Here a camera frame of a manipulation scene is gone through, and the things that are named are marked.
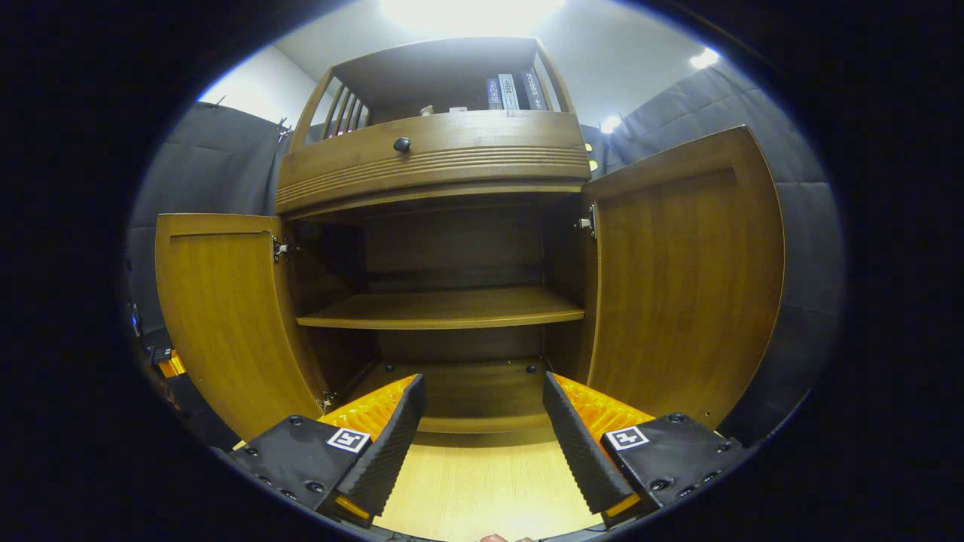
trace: open cabinet door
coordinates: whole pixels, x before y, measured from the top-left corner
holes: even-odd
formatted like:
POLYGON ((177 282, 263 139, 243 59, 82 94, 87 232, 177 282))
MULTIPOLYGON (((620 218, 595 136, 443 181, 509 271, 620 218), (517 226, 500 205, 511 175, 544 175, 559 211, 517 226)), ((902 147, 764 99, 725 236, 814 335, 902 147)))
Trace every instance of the open cabinet door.
POLYGON ((583 193, 598 254, 588 385, 716 428, 760 364, 783 290, 783 222, 756 140, 719 132, 583 193))
POLYGON ((191 381, 249 441, 292 414, 317 419, 325 383, 295 322, 281 219, 162 214, 155 265, 161 311, 191 381))

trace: book spine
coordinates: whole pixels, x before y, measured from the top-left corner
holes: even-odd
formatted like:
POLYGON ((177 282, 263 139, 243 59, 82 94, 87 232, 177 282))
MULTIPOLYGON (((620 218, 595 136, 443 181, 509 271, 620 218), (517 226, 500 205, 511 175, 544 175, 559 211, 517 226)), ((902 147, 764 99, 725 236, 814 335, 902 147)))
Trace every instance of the book spine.
POLYGON ((502 109, 502 92, 498 89, 498 79, 486 79, 485 90, 489 95, 489 109, 502 109))
POLYGON ((502 90, 502 104, 506 109, 519 109, 519 95, 516 94, 516 82, 511 73, 498 75, 499 88, 502 90))
POLYGON ((525 87, 525 95, 529 98, 529 109, 547 111, 546 98, 542 94, 539 79, 531 69, 522 72, 522 85, 525 87))

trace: ceiling light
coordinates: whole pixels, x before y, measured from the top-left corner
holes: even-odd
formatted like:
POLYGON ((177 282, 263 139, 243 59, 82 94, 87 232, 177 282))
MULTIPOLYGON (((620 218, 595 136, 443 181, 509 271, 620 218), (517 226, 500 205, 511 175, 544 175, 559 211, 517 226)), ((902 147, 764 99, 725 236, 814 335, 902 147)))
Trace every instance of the ceiling light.
POLYGON ((411 30, 451 36, 506 36, 527 31, 565 0, 382 0, 385 13, 411 30))
POLYGON ((602 121, 602 126, 600 126, 600 132, 604 134, 611 134, 612 130, 616 126, 623 123, 623 120, 619 117, 607 117, 605 121, 602 121))
POLYGON ((700 56, 689 59, 689 63, 692 64, 697 69, 703 69, 709 66, 710 64, 713 64, 714 62, 718 61, 719 59, 720 59, 720 56, 716 54, 715 51, 712 51, 709 48, 706 48, 706 49, 703 49, 703 53, 700 54, 700 56))

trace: ceiling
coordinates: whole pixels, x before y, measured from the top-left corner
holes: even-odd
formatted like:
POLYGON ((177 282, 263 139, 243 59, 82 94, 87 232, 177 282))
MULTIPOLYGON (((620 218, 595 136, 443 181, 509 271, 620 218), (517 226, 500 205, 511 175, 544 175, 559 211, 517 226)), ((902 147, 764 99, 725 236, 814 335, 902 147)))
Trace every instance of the ceiling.
POLYGON ((695 71, 689 59, 704 49, 653 15, 612 0, 474 0, 465 5, 455 0, 359 0, 305 24, 275 47, 317 81, 331 65, 412 41, 508 35, 542 40, 579 121, 592 126, 631 113, 695 71), (553 10, 552 4, 562 7, 553 10), (520 5, 529 8, 519 10, 520 5), (506 17, 500 8, 517 16, 506 17))

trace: metal hinge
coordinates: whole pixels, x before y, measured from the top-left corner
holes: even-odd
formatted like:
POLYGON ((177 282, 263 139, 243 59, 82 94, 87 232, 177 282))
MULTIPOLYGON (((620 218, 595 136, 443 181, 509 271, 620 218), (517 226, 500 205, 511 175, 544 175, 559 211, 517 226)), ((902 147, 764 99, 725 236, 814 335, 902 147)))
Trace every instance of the metal hinge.
POLYGON ((589 211, 586 216, 578 219, 573 228, 585 228, 589 230, 589 234, 596 238, 596 206, 594 204, 589 205, 589 211))
POLYGON ((325 390, 322 392, 321 397, 316 397, 314 400, 318 403, 318 406, 321 407, 321 412, 328 414, 328 409, 332 408, 332 405, 335 404, 336 397, 338 397, 337 393, 325 390))
POLYGON ((275 258, 275 263, 281 261, 281 255, 284 254, 284 261, 288 261, 288 255, 293 252, 298 252, 298 247, 288 242, 288 238, 284 239, 284 244, 278 240, 276 235, 271 236, 271 247, 272 255, 275 258))

